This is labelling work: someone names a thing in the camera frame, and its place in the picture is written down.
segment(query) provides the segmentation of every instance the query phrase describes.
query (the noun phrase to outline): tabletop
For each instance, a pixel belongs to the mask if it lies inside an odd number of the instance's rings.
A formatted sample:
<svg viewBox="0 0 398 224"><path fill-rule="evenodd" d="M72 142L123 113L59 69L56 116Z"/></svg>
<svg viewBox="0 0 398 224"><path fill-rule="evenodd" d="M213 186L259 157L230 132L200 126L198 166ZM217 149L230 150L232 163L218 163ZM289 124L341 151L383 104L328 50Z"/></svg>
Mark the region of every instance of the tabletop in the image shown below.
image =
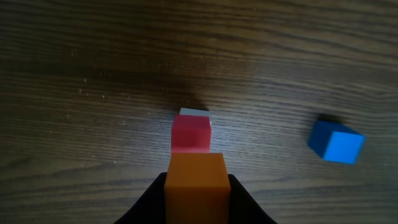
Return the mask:
<svg viewBox="0 0 398 224"><path fill-rule="evenodd" d="M181 107L276 222L398 222L398 1L1 0L0 40L1 223L113 223ZM308 148L320 114L355 165Z"/></svg>

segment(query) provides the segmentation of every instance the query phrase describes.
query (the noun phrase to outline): blue cube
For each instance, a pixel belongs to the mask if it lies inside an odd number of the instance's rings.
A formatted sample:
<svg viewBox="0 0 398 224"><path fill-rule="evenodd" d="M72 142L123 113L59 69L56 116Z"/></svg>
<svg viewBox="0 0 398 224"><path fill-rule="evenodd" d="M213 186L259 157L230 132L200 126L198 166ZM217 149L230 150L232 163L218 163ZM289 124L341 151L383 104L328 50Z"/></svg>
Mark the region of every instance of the blue cube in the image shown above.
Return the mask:
<svg viewBox="0 0 398 224"><path fill-rule="evenodd" d="M326 161L355 164L365 136L346 126L329 121L317 121L308 146Z"/></svg>

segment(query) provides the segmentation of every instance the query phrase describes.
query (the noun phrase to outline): orange cube's top face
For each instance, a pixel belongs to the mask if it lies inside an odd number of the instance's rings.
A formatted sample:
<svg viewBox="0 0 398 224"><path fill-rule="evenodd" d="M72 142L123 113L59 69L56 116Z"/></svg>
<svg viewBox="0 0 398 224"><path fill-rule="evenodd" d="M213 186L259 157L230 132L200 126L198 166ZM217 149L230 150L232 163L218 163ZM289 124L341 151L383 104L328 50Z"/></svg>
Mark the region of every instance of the orange cube's top face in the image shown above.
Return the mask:
<svg viewBox="0 0 398 224"><path fill-rule="evenodd" d="M173 153L164 187L230 189L223 155Z"/></svg>

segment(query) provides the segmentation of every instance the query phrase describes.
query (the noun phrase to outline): orange block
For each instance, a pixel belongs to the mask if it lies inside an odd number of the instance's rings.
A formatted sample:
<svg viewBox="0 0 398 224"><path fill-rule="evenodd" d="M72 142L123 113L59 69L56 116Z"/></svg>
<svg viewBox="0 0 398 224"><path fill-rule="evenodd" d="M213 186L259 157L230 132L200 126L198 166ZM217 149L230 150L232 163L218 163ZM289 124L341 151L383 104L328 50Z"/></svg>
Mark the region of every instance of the orange block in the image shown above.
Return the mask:
<svg viewBox="0 0 398 224"><path fill-rule="evenodd" d="M221 153L173 153L164 185L166 224L227 224L229 184Z"/></svg>

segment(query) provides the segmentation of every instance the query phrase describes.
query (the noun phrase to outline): red block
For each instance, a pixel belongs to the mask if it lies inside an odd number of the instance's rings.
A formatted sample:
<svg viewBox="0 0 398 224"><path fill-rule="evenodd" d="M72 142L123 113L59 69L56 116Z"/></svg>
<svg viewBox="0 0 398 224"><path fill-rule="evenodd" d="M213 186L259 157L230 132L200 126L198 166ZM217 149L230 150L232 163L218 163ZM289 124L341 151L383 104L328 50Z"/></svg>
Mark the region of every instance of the red block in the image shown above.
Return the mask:
<svg viewBox="0 0 398 224"><path fill-rule="evenodd" d="M207 116L177 115L172 126L172 153L210 152L211 126Z"/></svg>

